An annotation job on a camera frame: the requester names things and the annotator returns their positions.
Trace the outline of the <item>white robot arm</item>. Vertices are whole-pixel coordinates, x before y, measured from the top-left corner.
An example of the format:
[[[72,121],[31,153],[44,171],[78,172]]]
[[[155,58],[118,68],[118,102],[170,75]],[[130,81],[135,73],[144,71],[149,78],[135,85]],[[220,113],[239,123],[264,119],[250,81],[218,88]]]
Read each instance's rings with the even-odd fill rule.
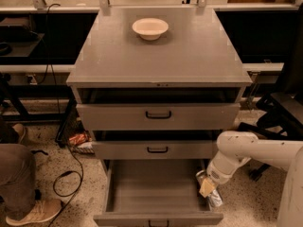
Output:
[[[251,159],[287,172],[276,227],[303,227],[303,142],[263,140],[252,132],[224,131],[206,172],[197,178],[200,194],[210,197]]]

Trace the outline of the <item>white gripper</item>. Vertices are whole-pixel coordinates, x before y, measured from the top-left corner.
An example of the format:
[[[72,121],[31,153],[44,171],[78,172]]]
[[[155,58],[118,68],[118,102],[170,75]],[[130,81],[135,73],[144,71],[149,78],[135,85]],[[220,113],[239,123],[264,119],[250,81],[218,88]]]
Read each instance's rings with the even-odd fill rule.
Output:
[[[207,177],[201,180],[199,193],[206,198],[215,190],[217,184],[227,183],[234,173],[250,160],[250,157],[227,156],[218,151],[207,166]]]

